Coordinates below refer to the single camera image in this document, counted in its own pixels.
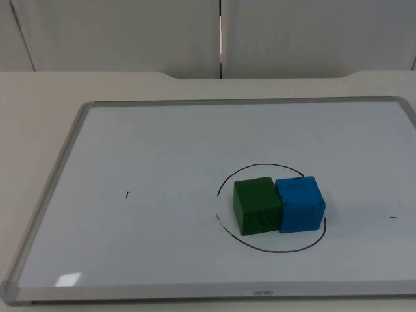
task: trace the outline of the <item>green cube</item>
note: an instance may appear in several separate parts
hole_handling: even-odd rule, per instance
[[[283,204],[271,177],[234,182],[233,209],[241,235],[280,229]]]

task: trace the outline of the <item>blue cube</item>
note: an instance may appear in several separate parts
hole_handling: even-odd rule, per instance
[[[281,233],[319,229],[326,205],[314,177],[279,179],[276,188],[283,204]]]

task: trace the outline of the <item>white table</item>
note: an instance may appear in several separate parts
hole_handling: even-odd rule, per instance
[[[0,73],[0,278],[79,105],[86,101],[384,96],[416,109],[416,71],[368,71],[339,79],[180,80],[161,73]],[[414,311],[416,299],[262,300],[37,307],[39,311]],[[0,303],[0,311],[30,310]]]

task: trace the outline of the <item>whiteboard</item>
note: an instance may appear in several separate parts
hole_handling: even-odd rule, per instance
[[[16,296],[415,294],[415,121],[395,97],[87,104],[41,201]],[[258,163],[316,178],[327,228],[314,247],[259,252],[221,228],[216,214],[240,237],[234,181],[297,176],[253,166],[217,196]],[[290,250],[322,231],[241,238]]]

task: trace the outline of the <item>foam block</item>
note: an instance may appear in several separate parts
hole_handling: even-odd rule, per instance
[[[271,177],[235,182],[233,209],[241,235],[280,228],[283,206]]]
[[[276,188],[283,204],[281,233],[319,229],[326,204],[314,177],[279,179]]]

